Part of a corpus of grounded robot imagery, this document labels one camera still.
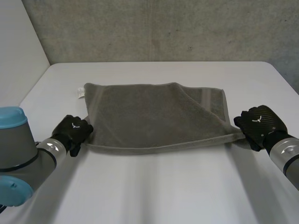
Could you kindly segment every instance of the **black glove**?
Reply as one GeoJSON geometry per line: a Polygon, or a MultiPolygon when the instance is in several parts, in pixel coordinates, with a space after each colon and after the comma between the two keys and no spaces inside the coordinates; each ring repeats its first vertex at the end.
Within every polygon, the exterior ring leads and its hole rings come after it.
{"type": "Polygon", "coordinates": [[[93,127],[86,120],[79,117],[66,115],[65,118],[56,126],[52,133],[52,139],[60,141],[70,155],[78,155],[81,143],[93,132],[93,127]]]}
{"type": "Polygon", "coordinates": [[[264,105],[243,111],[234,122],[245,134],[251,149],[257,152],[265,147],[264,140],[269,134],[277,132],[287,135],[288,132],[282,120],[264,105]]]}

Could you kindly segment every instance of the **towel tag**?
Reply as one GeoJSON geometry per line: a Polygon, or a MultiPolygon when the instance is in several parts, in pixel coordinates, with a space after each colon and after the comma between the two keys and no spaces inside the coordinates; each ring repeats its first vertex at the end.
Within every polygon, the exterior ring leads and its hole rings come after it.
{"type": "Polygon", "coordinates": [[[85,89],[80,87],[77,89],[77,98],[80,99],[85,96],[85,89]]]}

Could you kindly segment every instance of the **concrete wall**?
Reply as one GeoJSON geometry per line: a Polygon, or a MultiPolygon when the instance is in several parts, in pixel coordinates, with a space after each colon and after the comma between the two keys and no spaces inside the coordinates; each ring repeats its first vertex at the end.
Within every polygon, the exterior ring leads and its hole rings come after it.
{"type": "Polygon", "coordinates": [[[299,92],[299,1],[23,0],[51,64],[265,61],[299,92]]]}

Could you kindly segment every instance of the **gray towel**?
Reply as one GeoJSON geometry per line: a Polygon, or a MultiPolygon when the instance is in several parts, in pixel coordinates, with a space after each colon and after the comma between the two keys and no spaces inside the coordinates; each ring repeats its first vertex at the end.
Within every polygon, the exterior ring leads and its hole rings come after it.
{"type": "Polygon", "coordinates": [[[91,150],[151,154],[243,139],[229,123],[223,90],[162,85],[87,83],[85,102],[94,131],[91,150]]]}

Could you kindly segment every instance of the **tabletop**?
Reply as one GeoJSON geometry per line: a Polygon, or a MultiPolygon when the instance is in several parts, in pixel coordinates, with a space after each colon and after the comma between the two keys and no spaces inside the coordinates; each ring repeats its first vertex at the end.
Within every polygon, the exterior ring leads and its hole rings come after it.
{"type": "MultiPolygon", "coordinates": [[[[264,62],[60,63],[21,103],[36,141],[72,114],[87,115],[76,91],[85,83],[164,84],[223,89],[230,122],[269,106],[299,137],[299,96],[264,62]]],[[[265,151],[234,144],[142,156],[83,148],[68,157],[2,224],[297,224],[299,193],[265,151]]]]}

